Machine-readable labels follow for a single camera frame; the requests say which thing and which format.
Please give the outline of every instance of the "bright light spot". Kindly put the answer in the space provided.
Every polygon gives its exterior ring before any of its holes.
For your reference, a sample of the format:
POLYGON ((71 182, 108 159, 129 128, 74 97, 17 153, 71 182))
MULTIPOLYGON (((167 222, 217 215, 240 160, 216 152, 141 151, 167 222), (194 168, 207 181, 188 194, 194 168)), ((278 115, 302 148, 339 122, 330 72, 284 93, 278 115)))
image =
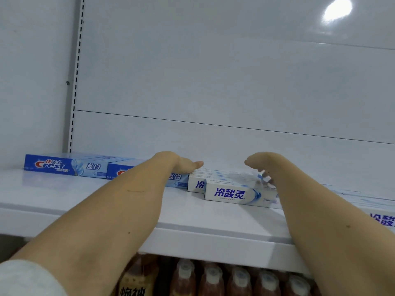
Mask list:
POLYGON ((337 19, 341 19, 350 14, 352 10, 351 0, 334 0, 325 9, 322 16, 322 22, 329 24, 337 19))

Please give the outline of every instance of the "crest toothpaste box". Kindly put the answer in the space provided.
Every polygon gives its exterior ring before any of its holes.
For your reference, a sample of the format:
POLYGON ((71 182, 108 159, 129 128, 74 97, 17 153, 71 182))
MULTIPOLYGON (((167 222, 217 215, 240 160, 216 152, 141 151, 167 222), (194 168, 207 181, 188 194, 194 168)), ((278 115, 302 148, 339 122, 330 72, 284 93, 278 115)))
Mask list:
POLYGON ((105 179, 110 162, 129 158, 81 153, 31 155, 25 157, 24 169, 70 176, 105 179))
POLYGON ((282 209, 277 189, 262 183, 256 174, 214 174, 205 182, 206 200, 282 209))
POLYGON ((214 179, 217 178, 217 176, 227 175, 231 173, 237 172, 216 170, 207 167, 201 167, 199 169, 196 169, 194 172, 189 174, 188 191, 204 193, 207 179, 214 179))
MULTIPOLYGON (((141 159, 130 159, 126 161, 120 161, 116 163, 108 164, 107 168, 107 179, 115 179, 120 176, 125 171, 141 164, 145 160, 141 159)), ((171 173, 169 179, 167 180, 166 187, 176 187, 186 189, 188 186, 188 174, 176 174, 171 173)))

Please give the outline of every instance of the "white wall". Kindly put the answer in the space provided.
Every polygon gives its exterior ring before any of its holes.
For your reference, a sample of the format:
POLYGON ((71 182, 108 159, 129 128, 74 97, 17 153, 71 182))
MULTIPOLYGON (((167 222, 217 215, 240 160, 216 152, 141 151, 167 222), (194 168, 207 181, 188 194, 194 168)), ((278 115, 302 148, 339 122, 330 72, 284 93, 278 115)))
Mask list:
POLYGON ((78 9, 79 0, 0 0, 0 169, 62 151, 78 9))

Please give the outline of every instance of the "white sleeve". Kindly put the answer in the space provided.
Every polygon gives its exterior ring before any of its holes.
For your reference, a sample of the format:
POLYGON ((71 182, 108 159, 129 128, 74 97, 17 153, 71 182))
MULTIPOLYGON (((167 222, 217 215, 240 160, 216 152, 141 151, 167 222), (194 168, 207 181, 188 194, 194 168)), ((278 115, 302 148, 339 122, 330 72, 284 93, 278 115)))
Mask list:
POLYGON ((67 296, 55 277, 39 264, 9 260, 0 264, 1 296, 67 296))

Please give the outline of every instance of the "blue toothpaste box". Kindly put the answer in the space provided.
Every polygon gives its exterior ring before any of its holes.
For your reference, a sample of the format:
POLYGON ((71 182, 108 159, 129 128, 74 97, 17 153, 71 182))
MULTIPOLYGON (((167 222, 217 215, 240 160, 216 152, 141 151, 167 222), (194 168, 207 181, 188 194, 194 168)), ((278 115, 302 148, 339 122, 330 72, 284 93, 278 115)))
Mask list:
MULTIPOLYGON (((115 179, 120 176, 125 171, 141 164, 145 160, 141 159, 130 159, 126 161, 120 161, 116 163, 108 164, 107 168, 107 179, 115 179)), ((176 174, 171 173, 169 179, 167 180, 166 187, 176 187, 186 189, 188 186, 188 174, 176 174)))
POLYGON ((24 169, 29 171, 105 179, 107 176, 108 163, 127 159, 129 158, 81 153, 47 155, 27 154, 25 157, 24 169))

